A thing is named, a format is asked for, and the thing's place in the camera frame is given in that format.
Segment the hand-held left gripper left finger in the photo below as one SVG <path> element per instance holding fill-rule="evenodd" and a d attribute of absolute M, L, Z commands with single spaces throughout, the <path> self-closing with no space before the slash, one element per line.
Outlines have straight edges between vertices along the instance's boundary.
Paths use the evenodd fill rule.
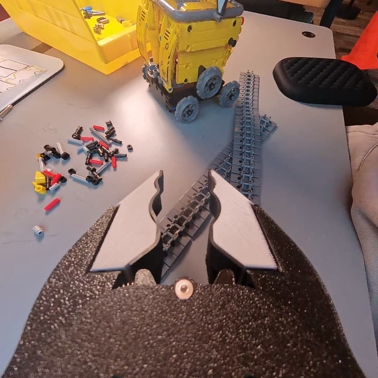
<path fill-rule="evenodd" d="M 119 202 L 89 272 L 121 271 L 126 282 L 133 282 L 138 270 L 147 269 L 160 283 L 164 251 L 157 216 L 163 180 L 159 170 Z"/>

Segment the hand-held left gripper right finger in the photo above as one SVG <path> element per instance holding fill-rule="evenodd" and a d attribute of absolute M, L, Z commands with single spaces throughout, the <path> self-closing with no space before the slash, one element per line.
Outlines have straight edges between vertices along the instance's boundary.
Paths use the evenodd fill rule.
<path fill-rule="evenodd" d="M 248 271 L 277 274 L 280 265 L 254 204 L 212 169 L 208 189 L 214 216 L 206 253 L 209 282 L 224 269 L 231 270 L 236 282 L 244 285 L 251 281 Z"/>

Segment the yellow toy robot vehicle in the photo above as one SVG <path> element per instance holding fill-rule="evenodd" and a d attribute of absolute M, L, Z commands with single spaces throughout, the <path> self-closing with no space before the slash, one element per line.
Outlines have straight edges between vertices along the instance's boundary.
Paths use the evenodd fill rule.
<path fill-rule="evenodd" d="M 143 78 L 180 122 L 191 122 L 199 102 L 219 96 L 221 107 L 239 97 L 237 81 L 224 83 L 227 63 L 241 32 L 243 6 L 225 1 L 142 1 L 136 31 Z"/>

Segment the grey toy track belt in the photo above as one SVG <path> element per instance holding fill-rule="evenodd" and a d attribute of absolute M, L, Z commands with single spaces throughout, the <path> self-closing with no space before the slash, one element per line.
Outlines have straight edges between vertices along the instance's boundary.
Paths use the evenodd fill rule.
<path fill-rule="evenodd" d="M 262 140 L 276 128 L 276 123 L 266 115 L 262 116 Z M 233 158 L 233 143 L 227 145 L 221 155 L 213 162 L 216 172 L 230 181 Z M 211 215 L 209 209 L 208 177 L 204 172 L 180 198 L 165 218 L 160 222 L 163 241 L 164 265 L 162 277 L 166 274 L 181 252 L 190 245 L 199 227 Z"/>
<path fill-rule="evenodd" d="M 231 184 L 254 204 L 260 204 L 261 126 L 258 113 L 259 76 L 241 72 L 235 103 Z"/>

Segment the pile of small building pieces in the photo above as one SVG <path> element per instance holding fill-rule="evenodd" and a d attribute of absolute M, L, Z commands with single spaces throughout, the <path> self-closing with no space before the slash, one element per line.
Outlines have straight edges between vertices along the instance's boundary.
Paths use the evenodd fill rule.
<path fill-rule="evenodd" d="M 116 129 L 111 120 L 105 122 L 105 126 L 93 125 L 89 128 L 91 136 L 83 135 L 83 127 L 78 126 L 74 133 L 67 138 L 67 142 L 77 146 L 77 154 L 85 157 L 83 175 L 78 174 L 74 168 L 69 168 L 67 174 L 58 173 L 52 165 L 52 161 L 63 160 L 68 162 L 71 155 L 63 148 L 63 144 L 45 144 L 43 151 L 36 155 L 39 169 L 35 172 L 32 182 L 34 190 L 43 195 L 47 192 L 57 191 L 67 178 L 71 177 L 77 182 L 97 186 L 102 182 L 103 172 L 111 167 L 117 168 L 118 160 L 126 160 L 127 154 L 121 153 L 119 147 L 122 141 L 117 138 Z"/>

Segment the grey desk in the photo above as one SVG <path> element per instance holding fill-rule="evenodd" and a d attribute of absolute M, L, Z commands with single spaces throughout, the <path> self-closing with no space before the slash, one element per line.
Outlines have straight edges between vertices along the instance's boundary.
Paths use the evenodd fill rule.
<path fill-rule="evenodd" d="M 377 376 L 377 355 L 360 244 L 350 219 L 351 171 L 343 110 L 300 104 L 281 94 L 272 78 L 291 56 L 334 57 L 330 29 L 244 12 L 239 41 L 224 79 L 240 71 L 260 76 L 259 111 L 278 128 L 262 149 L 261 205 L 310 259 L 335 304 L 349 345 L 367 377 Z M 311 31 L 307 38 L 301 33 Z M 1 123 L 1 373 L 12 358 L 43 284 L 71 246 L 112 205 L 158 170 L 164 172 L 161 220 L 233 138 L 234 109 L 217 100 L 200 105 L 196 120 L 177 122 L 143 80 L 142 59 L 104 75 L 62 52 L 65 69 L 19 102 Z M 54 195 L 39 195 L 32 181 L 36 154 L 61 142 L 71 155 L 57 171 L 83 175 L 83 154 L 67 144 L 78 125 L 111 120 L 126 161 L 99 186 L 68 177 Z M 32 228 L 41 226 L 44 235 Z"/>

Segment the cluster of blue grey pieces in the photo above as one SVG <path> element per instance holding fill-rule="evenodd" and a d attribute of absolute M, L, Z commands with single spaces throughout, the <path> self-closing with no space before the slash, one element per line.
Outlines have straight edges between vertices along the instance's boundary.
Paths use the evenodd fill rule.
<path fill-rule="evenodd" d="M 90 29 L 95 36 L 109 36 L 123 28 L 134 26 L 134 23 L 122 16 L 110 16 L 104 11 L 93 9 L 91 6 L 85 6 L 79 9 L 85 20 L 87 20 Z"/>

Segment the person's beige hoodie torso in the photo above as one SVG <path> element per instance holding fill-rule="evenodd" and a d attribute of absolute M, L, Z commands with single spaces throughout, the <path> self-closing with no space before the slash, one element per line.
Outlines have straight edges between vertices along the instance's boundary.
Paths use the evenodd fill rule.
<path fill-rule="evenodd" d="M 352 221 L 363 251 L 371 301 L 378 288 L 378 124 L 346 127 L 352 171 Z"/>

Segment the orange traffic cone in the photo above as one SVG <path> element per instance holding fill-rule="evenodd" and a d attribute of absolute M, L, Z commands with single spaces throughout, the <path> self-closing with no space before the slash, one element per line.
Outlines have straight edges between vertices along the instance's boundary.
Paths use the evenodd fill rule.
<path fill-rule="evenodd" d="M 356 65 L 359 69 L 378 68 L 378 12 L 374 14 L 361 37 L 348 55 L 341 60 Z"/>

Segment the yellow plastic storage bin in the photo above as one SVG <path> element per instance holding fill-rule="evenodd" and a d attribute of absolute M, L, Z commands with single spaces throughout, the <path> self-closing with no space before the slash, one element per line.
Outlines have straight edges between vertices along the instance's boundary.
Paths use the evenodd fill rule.
<path fill-rule="evenodd" d="M 2 6 L 17 26 L 32 37 L 65 54 L 110 74 L 137 59 L 139 54 L 137 0 L 4 0 Z M 95 36 L 79 10 L 85 6 L 122 16 L 134 23 L 109 36 Z"/>

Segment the clipboard with diagram sheet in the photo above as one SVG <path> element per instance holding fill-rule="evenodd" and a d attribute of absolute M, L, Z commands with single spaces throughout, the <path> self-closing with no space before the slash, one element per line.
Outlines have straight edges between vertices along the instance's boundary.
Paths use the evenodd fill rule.
<path fill-rule="evenodd" d="M 1 120 L 16 103 L 63 69 L 64 63 L 58 58 L 12 45 L 1 45 Z"/>

